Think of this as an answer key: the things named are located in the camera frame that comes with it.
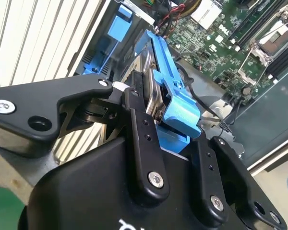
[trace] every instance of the silver screw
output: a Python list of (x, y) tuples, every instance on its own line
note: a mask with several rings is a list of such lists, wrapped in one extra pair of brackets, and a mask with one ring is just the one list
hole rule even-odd
[(98, 82), (99, 82), (99, 84), (101, 84), (102, 86), (108, 86), (108, 83), (107, 83), (105, 80), (103, 80), (103, 79), (99, 79)]
[(221, 200), (219, 199), (219, 197), (212, 195), (210, 197), (210, 201), (217, 210), (219, 210), (220, 212), (223, 212), (224, 206)]
[(11, 114), (15, 109), (16, 107), (12, 102), (0, 100), (0, 114)]
[(134, 96), (136, 96), (136, 97), (139, 96), (139, 93), (138, 93), (137, 91), (135, 91), (135, 90), (131, 90), (131, 93), (132, 93)]
[(270, 215), (276, 223), (280, 224), (280, 220), (274, 212), (270, 212)]
[(156, 188), (162, 188), (164, 185), (162, 176), (157, 172), (150, 172), (148, 174), (148, 180)]
[(221, 145), (225, 145), (224, 141), (222, 139), (219, 139)]

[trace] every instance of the screw hole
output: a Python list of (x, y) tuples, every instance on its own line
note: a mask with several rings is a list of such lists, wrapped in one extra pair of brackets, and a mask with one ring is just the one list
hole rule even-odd
[(51, 129), (52, 123), (42, 116), (32, 116), (28, 119), (28, 125), (39, 132), (46, 132)]
[(265, 214), (264, 208), (261, 206), (261, 204), (255, 201), (254, 205), (257, 211), (259, 211), (263, 215)]
[(150, 135), (145, 134), (144, 137), (146, 138), (146, 140), (150, 141), (152, 138), (150, 137)]

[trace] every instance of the black cable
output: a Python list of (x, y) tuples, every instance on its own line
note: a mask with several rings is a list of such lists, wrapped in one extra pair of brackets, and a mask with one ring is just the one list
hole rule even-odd
[(232, 126), (233, 124), (235, 124), (241, 104), (242, 104), (242, 100), (239, 101), (239, 104), (237, 106), (236, 113), (235, 113), (235, 118), (231, 123), (228, 124), (229, 126)]
[(171, 10), (172, 10), (172, 6), (171, 6), (171, 2), (170, 0), (166, 0), (166, 4), (167, 4), (167, 8), (168, 8), (168, 13), (169, 13), (169, 17), (168, 19), (164, 22), (164, 24), (166, 24), (166, 22), (168, 23), (168, 25), (166, 26), (165, 30), (163, 31), (163, 33), (161, 34), (162, 37), (164, 37), (165, 35), (168, 34), (172, 23), (173, 23), (173, 16), (170, 14)]
[[(190, 78), (190, 77), (189, 77), (187, 71), (184, 69), (184, 67), (183, 67), (181, 64), (179, 64), (179, 63), (177, 63), (177, 62), (175, 62), (175, 64), (176, 64), (177, 69), (180, 69), (181, 72), (183, 73), (183, 75), (184, 75), (184, 81), (186, 81), (186, 80), (187, 80), (187, 81), (190, 81), (191, 79), (193, 79), (193, 78)], [(223, 119), (222, 119), (219, 115), (217, 115), (212, 109), (210, 109), (209, 106), (206, 105), (206, 104), (195, 94), (192, 85), (189, 85), (188, 88), (189, 88), (189, 91), (190, 91), (193, 99), (194, 99), (196, 102), (198, 102), (205, 110), (207, 110), (207, 111), (208, 111), (209, 113), (211, 113), (213, 116), (216, 116), (216, 117), (218, 118), (218, 120), (217, 120), (216, 122), (224, 122)]]
[(170, 29), (171, 26), (172, 26), (172, 22), (173, 22), (173, 17), (170, 15), (170, 16), (169, 16), (169, 19), (168, 19), (168, 24), (167, 24), (165, 30), (163, 31), (163, 33), (161, 34), (161, 37), (164, 37), (165, 35), (168, 34), (169, 29)]

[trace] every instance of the electronic component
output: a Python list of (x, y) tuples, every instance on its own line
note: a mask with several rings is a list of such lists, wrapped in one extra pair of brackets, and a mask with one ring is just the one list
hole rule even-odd
[(266, 22), (277, 12), (279, 11), (280, 7), (283, 5), (283, 3), (286, 0), (276, 0), (276, 1), (271, 1), (271, 7), (268, 7), (269, 4), (267, 4), (266, 8), (267, 10), (261, 13), (260, 18), (252, 24), (252, 26), (249, 28), (248, 31), (246, 31), (243, 36), (239, 39), (238, 45), (239, 46), (245, 46), (251, 40), (254, 35), (262, 29), (262, 27), (266, 24)]
[(260, 0), (236, 0), (238, 7), (244, 10), (251, 9)]
[[(183, 53), (191, 54), (183, 59), (192, 66), (201, 66), (207, 78), (226, 82), (218, 86), (235, 99), (243, 97), (242, 103), (247, 104), (273, 85), (266, 74), (275, 72), (273, 60), (288, 53), (288, 0), (258, 1), (245, 11), (237, 8), (235, 0), (229, 0), (223, 1), (220, 9), (222, 12), (208, 30), (197, 20), (179, 20), (168, 43), (180, 44)], [(280, 66), (275, 62), (275, 69)], [(224, 71), (233, 76), (229, 78)], [(243, 95), (246, 85), (252, 90)]]
[(220, 9), (220, 4), (218, 2), (205, 0), (201, 2), (200, 6), (191, 17), (207, 30), (221, 12), (222, 10)]
[(267, 68), (267, 73), (271, 76), (278, 76), (288, 67), (288, 48), (280, 54)]

